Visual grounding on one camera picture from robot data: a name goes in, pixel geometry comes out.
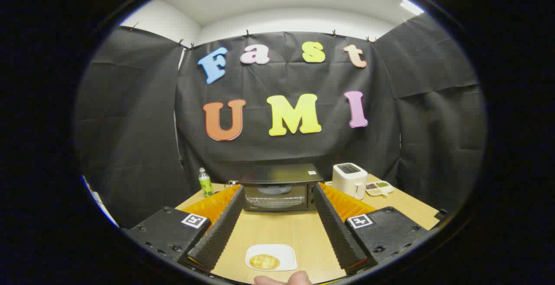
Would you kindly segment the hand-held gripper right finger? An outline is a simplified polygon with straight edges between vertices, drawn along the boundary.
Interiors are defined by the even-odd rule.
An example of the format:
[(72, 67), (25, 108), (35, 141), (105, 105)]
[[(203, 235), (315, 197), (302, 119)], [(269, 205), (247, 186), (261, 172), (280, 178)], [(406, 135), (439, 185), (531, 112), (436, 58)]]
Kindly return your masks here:
[(318, 183), (313, 187), (313, 201), (347, 275), (393, 262), (438, 226), (438, 210), (397, 189), (356, 200)]

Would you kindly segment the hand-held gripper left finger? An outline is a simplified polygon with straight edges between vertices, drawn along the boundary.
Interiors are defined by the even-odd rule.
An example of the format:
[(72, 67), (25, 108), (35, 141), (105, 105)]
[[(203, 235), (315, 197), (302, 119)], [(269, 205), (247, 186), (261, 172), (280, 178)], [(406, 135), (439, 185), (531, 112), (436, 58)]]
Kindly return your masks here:
[(184, 209), (165, 206), (124, 232), (163, 259), (210, 272), (230, 239), (244, 202), (244, 186), (235, 185)]

